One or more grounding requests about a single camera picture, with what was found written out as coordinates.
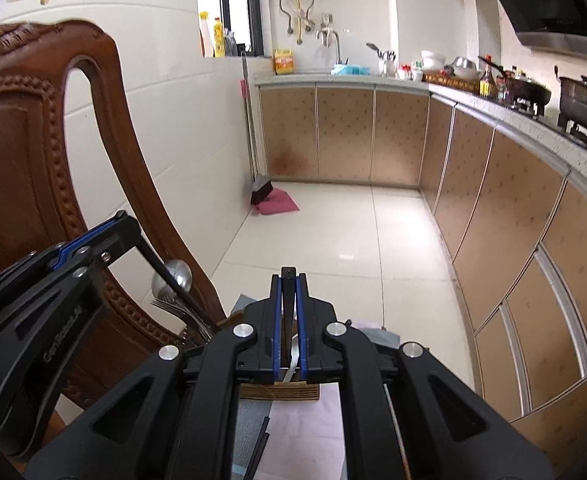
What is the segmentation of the black chopstick separate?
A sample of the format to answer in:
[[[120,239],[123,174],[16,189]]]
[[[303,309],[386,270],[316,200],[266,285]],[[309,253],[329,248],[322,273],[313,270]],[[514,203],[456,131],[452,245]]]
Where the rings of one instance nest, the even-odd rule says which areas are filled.
[[[287,322],[295,318],[295,293],[297,292],[297,269],[283,266],[280,273],[282,293],[282,315]]]

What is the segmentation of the steel fork dark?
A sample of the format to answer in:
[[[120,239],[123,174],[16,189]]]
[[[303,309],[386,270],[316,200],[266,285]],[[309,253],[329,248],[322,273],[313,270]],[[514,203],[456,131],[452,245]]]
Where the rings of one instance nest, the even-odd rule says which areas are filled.
[[[153,298],[151,304],[152,306],[174,315],[175,318],[179,318],[186,325],[197,330],[199,335],[205,341],[210,341],[213,338],[214,330],[212,330],[211,326],[206,324],[201,316],[192,312],[178,300],[171,298]]]

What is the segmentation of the large steel spoon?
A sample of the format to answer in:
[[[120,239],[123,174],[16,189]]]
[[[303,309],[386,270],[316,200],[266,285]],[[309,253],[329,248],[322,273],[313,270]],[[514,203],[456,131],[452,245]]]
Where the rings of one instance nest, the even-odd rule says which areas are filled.
[[[164,263],[164,269],[171,275],[175,283],[187,294],[190,293],[194,277],[190,267],[185,261],[180,259],[168,260]],[[175,290],[167,284],[159,273],[153,274],[151,281],[152,295],[156,299],[166,301],[176,301],[178,296]]]

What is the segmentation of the kitchen cabinets beige doors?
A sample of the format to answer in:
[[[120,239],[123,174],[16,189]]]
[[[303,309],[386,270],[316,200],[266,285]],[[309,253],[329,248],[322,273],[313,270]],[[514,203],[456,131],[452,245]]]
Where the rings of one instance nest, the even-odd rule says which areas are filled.
[[[563,474],[587,457],[587,151],[435,84],[260,76],[275,177],[413,188],[453,276],[473,381]]]

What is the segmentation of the grey white striped tablecloth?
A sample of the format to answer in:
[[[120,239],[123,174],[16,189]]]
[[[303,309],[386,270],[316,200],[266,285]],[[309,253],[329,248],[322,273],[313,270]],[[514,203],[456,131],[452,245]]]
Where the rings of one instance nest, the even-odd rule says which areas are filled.
[[[231,477],[248,468],[249,439],[268,417],[268,441],[258,479],[344,479],[345,450],[336,384],[321,385],[317,401],[243,401]]]

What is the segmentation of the black chopstick middle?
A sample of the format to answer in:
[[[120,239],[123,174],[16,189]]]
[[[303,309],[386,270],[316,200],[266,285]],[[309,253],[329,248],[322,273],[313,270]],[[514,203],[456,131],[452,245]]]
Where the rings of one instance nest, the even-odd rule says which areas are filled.
[[[260,431],[258,432],[258,439],[256,439],[248,466],[246,466],[246,472],[243,475],[244,480],[253,480],[255,478],[256,472],[258,471],[258,465],[260,465],[269,438],[269,433],[267,431],[269,422],[270,417],[265,416]]]

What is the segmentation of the carved wooden chair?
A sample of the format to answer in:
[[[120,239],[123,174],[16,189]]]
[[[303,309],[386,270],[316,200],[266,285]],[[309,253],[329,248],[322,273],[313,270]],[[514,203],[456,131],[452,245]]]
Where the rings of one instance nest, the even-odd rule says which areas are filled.
[[[163,262],[188,264],[194,277],[190,294],[221,330],[220,300],[168,218],[142,156],[115,42],[86,21],[0,25],[0,274],[33,252],[89,231],[66,154],[64,96],[72,70],[89,80],[102,144],[141,238]],[[97,401],[153,350],[177,341],[130,298],[111,264],[102,272],[104,305],[59,392],[82,406]]]

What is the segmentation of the black chopstick long top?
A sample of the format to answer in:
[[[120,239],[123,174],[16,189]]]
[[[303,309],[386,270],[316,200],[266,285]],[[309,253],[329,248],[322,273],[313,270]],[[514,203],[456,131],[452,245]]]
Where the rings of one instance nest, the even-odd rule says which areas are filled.
[[[175,283],[173,278],[170,274],[168,274],[167,270],[164,269],[164,263],[153,251],[150,245],[142,238],[140,242],[136,245],[138,252],[144,257],[150,266],[152,267],[154,273],[159,273],[162,278],[169,284],[176,292],[178,296],[178,301],[181,302],[184,306],[188,307],[192,312],[197,313],[197,315],[201,316],[204,319],[204,322],[211,326],[212,330],[214,330],[214,335],[220,330],[216,323],[208,316],[208,313],[203,310],[200,306],[199,302],[192,296],[190,293],[184,292],[179,286]]]

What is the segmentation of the utensil cup on counter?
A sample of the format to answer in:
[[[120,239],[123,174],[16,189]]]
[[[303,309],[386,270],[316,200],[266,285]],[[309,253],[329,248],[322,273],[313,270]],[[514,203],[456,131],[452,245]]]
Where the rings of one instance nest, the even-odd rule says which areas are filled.
[[[366,47],[374,51],[379,62],[379,73],[382,77],[397,76],[397,55],[394,51],[380,50],[372,42],[367,42]]]

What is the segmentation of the yellow bottle on sill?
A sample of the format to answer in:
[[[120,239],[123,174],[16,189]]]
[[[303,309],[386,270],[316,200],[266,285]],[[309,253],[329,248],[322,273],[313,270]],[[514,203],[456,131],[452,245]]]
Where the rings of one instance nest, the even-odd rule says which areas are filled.
[[[225,32],[224,26],[220,18],[214,20],[213,25],[214,32],[214,56],[216,58],[225,58],[226,47],[225,47]]]

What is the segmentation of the steel bowl on counter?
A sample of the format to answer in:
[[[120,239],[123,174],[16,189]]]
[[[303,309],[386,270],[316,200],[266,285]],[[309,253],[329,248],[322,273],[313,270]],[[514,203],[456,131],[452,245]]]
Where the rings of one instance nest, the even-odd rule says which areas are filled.
[[[481,72],[477,69],[476,63],[464,58],[463,56],[456,56],[451,63],[453,68],[453,75],[456,78],[464,80],[479,80]]]

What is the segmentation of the sink faucet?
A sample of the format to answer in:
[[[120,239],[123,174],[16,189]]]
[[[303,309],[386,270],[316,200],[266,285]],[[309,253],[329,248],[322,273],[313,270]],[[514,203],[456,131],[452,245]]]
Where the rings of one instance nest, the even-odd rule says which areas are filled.
[[[323,13],[321,22],[316,30],[316,38],[325,48],[335,50],[335,63],[342,63],[340,36],[333,27],[333,16],[330,13]]]

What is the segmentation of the black wok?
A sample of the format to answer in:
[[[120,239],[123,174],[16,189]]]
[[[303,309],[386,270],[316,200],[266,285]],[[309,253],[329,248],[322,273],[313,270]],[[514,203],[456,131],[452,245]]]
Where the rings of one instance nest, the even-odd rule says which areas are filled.
[[[502,83],[497,85],[499,102],[534,118],[545,115],[545,107],[551,100],[551,90],[528,76],[519,75],[513,70],[505,70],[488,56],[478,58],[486,68],[495,68],[502,78]]]

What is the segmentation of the black cooking pot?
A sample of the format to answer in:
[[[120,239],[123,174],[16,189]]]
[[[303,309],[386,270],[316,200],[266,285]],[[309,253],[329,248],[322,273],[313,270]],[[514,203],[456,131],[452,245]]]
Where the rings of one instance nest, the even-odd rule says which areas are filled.
[[[560,76],[558,66],[554,74],[560,84],[558,127],[587,146],[587,76]]]

